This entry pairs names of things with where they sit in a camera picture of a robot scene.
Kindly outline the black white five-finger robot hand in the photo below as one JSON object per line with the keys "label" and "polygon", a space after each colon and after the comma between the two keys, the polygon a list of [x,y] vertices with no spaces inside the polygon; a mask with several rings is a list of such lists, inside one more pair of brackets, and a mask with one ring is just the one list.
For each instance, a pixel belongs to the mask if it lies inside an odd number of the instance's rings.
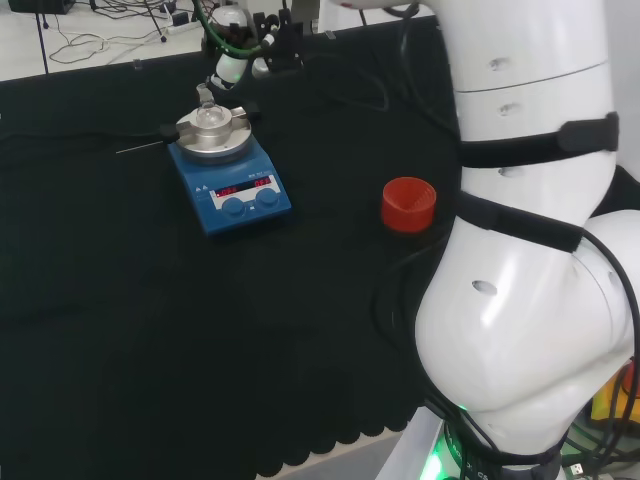
{"label": "black white five-finger robot hand", "polygon": [[303,67],[303,24],[292,20],[283,5],[276,14],[250,13],[239,1],[216,1],[210,7],[193,3],[194,17],[203,27],[203,52],[213,60],[205,85],[224,93],[246,73],[254,78]]}

